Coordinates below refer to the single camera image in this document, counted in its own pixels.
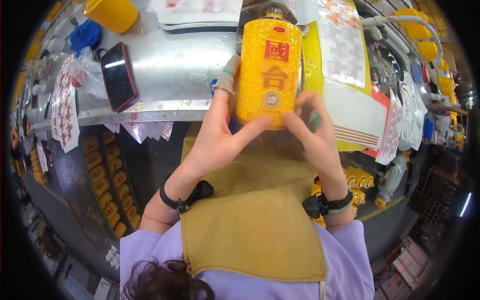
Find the phone screen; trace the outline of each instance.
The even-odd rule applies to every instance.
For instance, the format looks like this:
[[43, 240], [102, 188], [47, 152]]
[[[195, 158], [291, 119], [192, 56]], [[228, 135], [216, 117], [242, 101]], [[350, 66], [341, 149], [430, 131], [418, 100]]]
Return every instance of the phone screen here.
[[133, 87], [128, 77], [127, 61], [123, 55], [121, 44], [115, 45], [102, 57], [102, 71], [105, 88], [112, 110], [115, 111], [133, 95]]

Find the white hose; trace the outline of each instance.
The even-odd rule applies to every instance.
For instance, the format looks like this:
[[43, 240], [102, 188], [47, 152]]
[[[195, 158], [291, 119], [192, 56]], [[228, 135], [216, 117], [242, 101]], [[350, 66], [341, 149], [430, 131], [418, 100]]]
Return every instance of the white hose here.
[[438, 48], [437, 56], [432, 62], [433, 66], [437, 68], [438, 65], [440, 64], [440, 61], [442, 60], [442, 43], [440, 42], [440, 39], [438, 38], [438, 35], [435, 32], [435, 30], [430, 26], [430, 24], [425, 22], [425, 20], [416, 16], [390, 16], [390, 17], [375, 16], [372, 18], [363, 19], [361, 21], [361, 24], [364, 27], [365, 26], [370, 27], [370, 26], [383, 26], [386, 23], [395, 23], [395, 22], [416, 22], [416, 23], [422, 24], [430, 31], [430, 33], [432, 34], [432, 39]]
[[410, 53], [410, 49], [407, 47], [407, 45], [405, 45], [402, 39], [399, 38], [398, 35], [396, 35], [396, 33], [393, 32], [390, 27], [385, 26], [385, 29], [387, 31], [388, 38], [391, 39], [392, 42], [394, 42], [403, 52], [405, 52], [405, 54]]

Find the wrist strap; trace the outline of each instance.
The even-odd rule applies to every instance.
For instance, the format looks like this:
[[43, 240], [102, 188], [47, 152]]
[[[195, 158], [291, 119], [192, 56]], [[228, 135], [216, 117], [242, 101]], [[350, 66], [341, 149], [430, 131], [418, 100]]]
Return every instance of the wrist strap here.
[[202, 180], [197, 183], [197, 185], [193, 189], [193, 192], [190, 194], [186, 201], [182, 201], [180, 198], [177, 201], [173, 201], [165, 193], [165, 183], [171, 175], [172, 174], [168, 174], [167, 177], [165, 177], [165, 180], [160, 187], [160, 198], [166, 205], [175, 209], [180, 215], [188, 211], [195, 201], [213, 195], [213, 186], [210, 185], [207, 181]]
[[339, 214], [343, 212], [352, 203], [352, 199], [353, 193], [349, 188], [347, 196], [342, 200], [329, 202], [324, 194], [313, 195], [305, 200], [302, 206], [310, 217], [318, 219], [320, 216], [326, 216], [330, 213]]

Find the person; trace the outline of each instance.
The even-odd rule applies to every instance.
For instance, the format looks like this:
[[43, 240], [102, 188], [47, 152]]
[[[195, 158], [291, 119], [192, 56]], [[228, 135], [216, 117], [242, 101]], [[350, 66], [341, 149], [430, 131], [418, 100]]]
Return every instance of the person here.
[[12, 144], [10, 145], [10, 155], [14, 160], [22, 159], [22, 151], [20, 150], [20, 136], [15, 129], [10, 131], [10, 139]]
[[[270, 125], [269, 117], [259, 117], [231, 134], [228, 90], [215, 90], [191, 151], [162, 187], [164, 197], [185, 201], [206, 175], [241, 165], [231, 162], [245, 158], [242, 150]], [[320, 114], [315, 133], [300, 118], [308, 107]], [[286, 112], [283, 120], [303, 144], [327, 201], [346, 198], [349, 189], [333, 123], [320, 96], [300, 93], [295, 110]], [[299, 165], [279, 161], [289, 168], [285, 176]], [[267, 166], [276, 168], [274, 163], [269, 160]], [[260, 165], [248, 168], [255, 168], [251, 176], [263, 172]], [[230, 173], [222, 173], [222, 180]], [[233, 182], [240, 185], [239, 178]], [[122, 299], [373, 299], [363, 224], [353, 219], [351, 202], [339, 213], [324, 216], [324, 229], [305, 213], [305, 199], [295, 197], [302, 181], [288, 180], [292, 184], [265, 191], [233, 188], [220, 199], [216, 194], [226, 193], [215, 190], [213, 198], [195, 202], [181, 215], [162, 199], [161, 188], [146, 205], [140, 229], [120, 239]], [[312, 184], [313, 172], [302, 197], [310, 196]]]

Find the green tape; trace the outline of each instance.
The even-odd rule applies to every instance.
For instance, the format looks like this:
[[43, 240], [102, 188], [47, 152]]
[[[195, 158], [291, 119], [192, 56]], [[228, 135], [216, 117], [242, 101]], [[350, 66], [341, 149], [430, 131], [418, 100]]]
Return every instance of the green tape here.
[[228, 74], [230, 74], [230, 75], [232, 75], [232, 76], [233, 76], [233, 74], [232, 74], [232, 73], [230, 73], [230, 72], [229, 72], [229, 71], [227, 71], [227, 70], [223, 70], [223, 72], [225, 72], [225, 73], [228, 73]]
[[312, 110], [310, 117], [308, 119], [308, 127], [311, 132], [316, 133], [318, 130], [318, 125], [320, 124], [320, 113], [315, 109]]

